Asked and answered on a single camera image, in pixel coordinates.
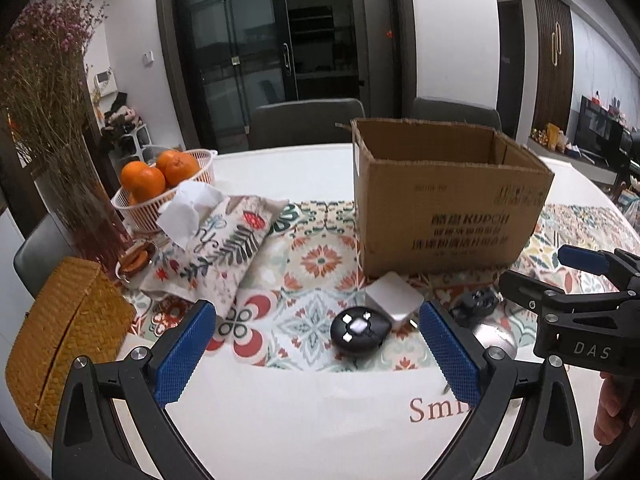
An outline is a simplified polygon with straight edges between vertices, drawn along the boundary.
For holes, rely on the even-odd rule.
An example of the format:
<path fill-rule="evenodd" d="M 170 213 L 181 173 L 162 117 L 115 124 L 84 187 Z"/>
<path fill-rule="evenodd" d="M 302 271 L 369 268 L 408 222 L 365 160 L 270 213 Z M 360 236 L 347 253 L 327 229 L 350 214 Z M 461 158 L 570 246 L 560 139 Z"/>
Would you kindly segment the right human hand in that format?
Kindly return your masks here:
<path fill-rule="evenodd" d="M 600 445 L 610 445 L 626 427 L 633 427 L 638 422 L 639 409 L 635 408 L 631 415 L 623 416 L 622 409 L 630 392 L 613 375 L 601 372 L 600 377 L 602 385 L 593 437 Z"/>

